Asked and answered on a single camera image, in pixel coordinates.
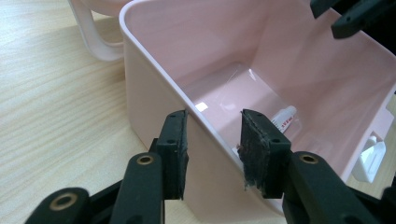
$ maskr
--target pink plastic surface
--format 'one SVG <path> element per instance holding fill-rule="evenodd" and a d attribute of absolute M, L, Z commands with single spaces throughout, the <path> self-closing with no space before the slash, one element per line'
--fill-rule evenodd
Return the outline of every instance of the pink plastic surface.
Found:
<path fill-rule="evenodd" d="M 314 20 L 308 0 L 146 0 L 122 9 L 130 121 L 149 146 L 168 113 L 189 109 L 186 202 L 198 218 L 280 210 L 243 190 L 232 153 L 243 108 L 271 118 L 294 105 L 285 132 L 292 150 L 319 154 L 344 180 L 370 134 L 385 137 L 396 59 L 364 33 L 334 40 L 337 17 Z"/>

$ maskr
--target white handle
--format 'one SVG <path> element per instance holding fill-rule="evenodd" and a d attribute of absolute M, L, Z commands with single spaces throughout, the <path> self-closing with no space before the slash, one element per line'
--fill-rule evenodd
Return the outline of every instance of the white handle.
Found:
<path fill-rule="evenodd" d="M 80 0 L 69 0 L 82 38 L 88 51 L 99 60 L 116 61 L 123 58 L 123 43 L 108 43 L 96 30 L 92 12 Z"/>

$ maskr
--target black plastic bracket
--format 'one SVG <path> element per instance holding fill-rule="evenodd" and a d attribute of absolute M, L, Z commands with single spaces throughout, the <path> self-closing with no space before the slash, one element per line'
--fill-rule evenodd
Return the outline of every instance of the black plastic bracket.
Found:
<path fill-rule="evenodd" d="M 239 158 L 247 186 L 256 186 L 263 198 L 281 198 L 291 143 L 264 114 L 242 111 Z"/>
<path fill-rule="evenodd" d="M 320 156 L 295 152 L 290 158 L 283 208 L 293 217 L 291 204 L 306 211 L 310 223 L 378 223 L 354 193 Z"/>
<path fill-rule="evenodd" d="M 310 6 L 314 17 L 318 18 L 337 4 L 344 4 L 344 2 L 341 0 L 311 0 Z M 391 13 L 394 8 L 396 8 L 395 0 L 359 1 L 332 25 L 332 35 L 336 39 L 353 36 L 359 30 L 372 26 L 382 17 Z"/>
<path fill-rule="evenodd" d="M 164 223 L 164 200 L 182 199 L 189 156 L 188 113 L 167 116 L 148 153 L 129 160 L 123 180 L 89 196 L 85 189 L 61 189 L 48 196 L 26 223 Z"/>

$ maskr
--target wooden table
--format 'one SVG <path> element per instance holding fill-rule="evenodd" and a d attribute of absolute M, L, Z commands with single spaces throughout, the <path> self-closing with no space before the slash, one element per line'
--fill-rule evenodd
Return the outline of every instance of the wooden table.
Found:
<path fill-rule="evenodd" d="M 116 19 L 94 17 L 105 39 L 121 40 Z M 2 1 L 0 34 L 0 223 L 23 223 L 57 189 L 94 194 L 119 181 L 146 149 L 127 119 L 123 61 L 88 53 L 67 1 Z M 389 185 L 395 129 L 375 183 L 349 184 L 374 196 Z M 166 221 L 200 223 L 183 202 L 166 203 Z"/>

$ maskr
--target container wall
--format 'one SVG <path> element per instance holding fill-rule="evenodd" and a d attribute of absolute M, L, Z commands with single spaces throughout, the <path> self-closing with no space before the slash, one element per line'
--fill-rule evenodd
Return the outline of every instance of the container wall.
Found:
<path fill-rule="evenodd" d="M 128 117 L 149 147 L 166 115 L 188 106 L 139 47 L 130 41 L 124 47 Z M 257 190 L 244 190 L 242 171 L 193 113 L 187 134 L 190 161 L 184 199 L 199 219 L 217 223 L 280 218 Z"/>
<path fill-rule="evenodd" d="M 395 57 L 364 33 L 333 39 L 333 11 L 314 20 L 306 1 L 272 2 L 251 67 L 297 107 L 303 129 L 293 150 L 318 153 L 346 179 L 395 91 Z"/>
<path fill-rule="evenodd" d="M 127 26 L 183 87 L 229 63 L 251 63 L 262 35 L 266 2 L 145 2 L 131 9 Z"/>

